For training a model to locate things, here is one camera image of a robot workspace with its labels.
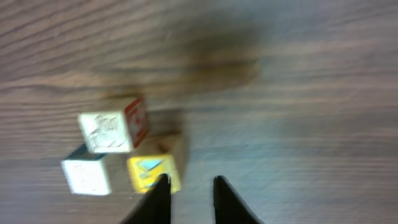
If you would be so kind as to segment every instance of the wooden block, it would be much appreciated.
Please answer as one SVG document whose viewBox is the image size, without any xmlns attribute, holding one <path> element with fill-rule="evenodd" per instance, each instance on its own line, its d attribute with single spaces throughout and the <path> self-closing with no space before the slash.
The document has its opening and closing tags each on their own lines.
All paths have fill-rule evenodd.
<svg viewBox="0 0 398 224">
<path fill-rule="evenodd" d="M 107 105 L 78 116 L 91 153 L 129 153 L 149 131 L 143 99 L 115 99 Z"/>
<path fill-rule="evenodd" d="M 145 139 L 127 161 L 133 187 L 145 193 L 160 174 L 166 173 L 172 180 L 172 193 L 181 190 L 187 159 L 188 147 L 182 134 Z"/>
<path fill-rule="evenodd" d="M 85 144 L 61 164 L 73 194 L 108 195 L 127 176 L 119 154 L 90 154 Z"/>
</svg>

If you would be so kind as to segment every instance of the letter on block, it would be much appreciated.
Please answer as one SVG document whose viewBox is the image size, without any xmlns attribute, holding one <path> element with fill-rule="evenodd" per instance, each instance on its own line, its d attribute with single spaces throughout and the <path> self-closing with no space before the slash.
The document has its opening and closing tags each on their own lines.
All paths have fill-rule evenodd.
<svg viewBox="0 0 398 224">
<path fill-rule="evenodd" d="M 181 189 L 188 159 L 188 147 L 181 134 L 147 138 L 127 161 L 135 190 L 147 192 L 160 174 L 172 180 L 172 193 Z"/>
<path fill-rule="evenodd" d="M 73 194 L 108 195 L 127 177 L 118 154 L 90 154 L 85 144 L 61 162 Z"/>
<path fill-rule="evenodd" d="M 129 153 L 149 130 L 142 98 L 113 100 L 103 108 L 80 113 L 78 121 L 91 153 Z"/>
</svg>

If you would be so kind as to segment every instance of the cube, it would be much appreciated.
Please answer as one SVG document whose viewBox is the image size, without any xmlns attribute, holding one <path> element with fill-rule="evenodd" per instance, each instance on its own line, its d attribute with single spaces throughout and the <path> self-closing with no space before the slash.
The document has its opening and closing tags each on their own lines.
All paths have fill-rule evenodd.
<svg viewBox="0 0 398 224">
<path fill-rule="evenodd" d="M 160 174 L 171 177 L 172 193 L 181 190 L 188 159 L 188 147 L 182 134 L 147 138 L 127 160 L 135 190 L 145 193 L 157 182 Z"/>
<path fill-rule="evenodd" d="M 85 144 L 62 162 L 73 194 L 108 195 L 128 176 L 118 154 L 90 154 Z"/>
<path fill-rule="evenodd" d="M 91 153 L 129 153 L 149 131 L 141 97 L 112 100 L 93 111 L 80 113 L 78 122 Z"/>
</svg>

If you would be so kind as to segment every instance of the white block face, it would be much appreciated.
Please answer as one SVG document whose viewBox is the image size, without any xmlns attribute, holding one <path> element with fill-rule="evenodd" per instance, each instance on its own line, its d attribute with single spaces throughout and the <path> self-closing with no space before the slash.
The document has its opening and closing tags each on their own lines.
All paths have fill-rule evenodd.
<svg viewBox="0 0 398 224">
<path fill-rule="evenodd" d="M 90 152 L 131 151 L 132 140 L 122 110 L 81 113 L 78 121 Z"/>
<path fill-rule="evenodd" d="M 111 193 L 103 161 L 104 158 L 98 161 L 62 161 L 62 168 L 73 194 L 108 195 Z"/>
</svg>

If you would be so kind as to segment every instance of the wooden table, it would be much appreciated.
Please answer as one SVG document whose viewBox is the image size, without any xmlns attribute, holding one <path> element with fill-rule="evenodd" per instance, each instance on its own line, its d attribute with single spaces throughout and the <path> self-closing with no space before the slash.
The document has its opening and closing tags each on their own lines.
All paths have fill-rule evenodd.
<svg viewBox="0 0 398 224">
<path fill-rule="evenodd" d="M 225 175 L 267 224 L 398 223 L 396 0 L 3 0 L 1 223 L 118 223 L 140 195 L 71 195 L 78 112 L 142 93 L 191 159 L 174 223 Z"/>
</svg>

